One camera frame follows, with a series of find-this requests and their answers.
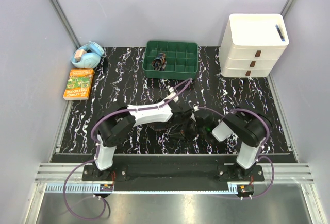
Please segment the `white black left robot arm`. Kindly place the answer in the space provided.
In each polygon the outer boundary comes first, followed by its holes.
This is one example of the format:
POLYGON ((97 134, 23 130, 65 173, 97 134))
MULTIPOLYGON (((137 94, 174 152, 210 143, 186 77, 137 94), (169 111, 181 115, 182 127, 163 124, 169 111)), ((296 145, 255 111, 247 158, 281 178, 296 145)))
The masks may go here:
POLYGON ((115 103, 112 112, 101 117, 91 131, 96 144, 93 174, 101 181, 111 176, 116 147, 124 142, 131 130, 139 125, 148 125, 154 130, 168 129, 191 120, 193 109, 180 106, 174 101, 134 106, 115 103))

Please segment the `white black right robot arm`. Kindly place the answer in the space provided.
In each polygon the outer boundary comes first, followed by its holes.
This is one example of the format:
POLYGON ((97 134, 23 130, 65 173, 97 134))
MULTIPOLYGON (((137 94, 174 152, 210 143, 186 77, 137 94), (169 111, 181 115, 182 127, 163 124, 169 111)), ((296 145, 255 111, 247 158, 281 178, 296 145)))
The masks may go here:
POLYGON ((245 181, 252 176, 252 167, 272 128, 272 118, 250 107, 237 106, 224 116, 210 108, 198 108, 190 118, 183 118, 181 124, 174 126, 169 137, 185 142, 201 137, 216 144, 236 135, 241 139, 241 147, 234 175, 238 180, 245 181))

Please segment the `brown tie with blue flowers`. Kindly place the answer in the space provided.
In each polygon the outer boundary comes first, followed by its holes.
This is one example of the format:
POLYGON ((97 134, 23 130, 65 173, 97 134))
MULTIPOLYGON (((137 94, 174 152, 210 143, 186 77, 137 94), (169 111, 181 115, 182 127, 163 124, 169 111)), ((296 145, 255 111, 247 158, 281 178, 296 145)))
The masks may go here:
POLYGON ((171 127, 170 124, 164 123, 164 122, 154 122, 154 123, 149 123, 148 126, 153 129, 154 131, 162 131, 162 130, 167 130, 169 127, 171 127))

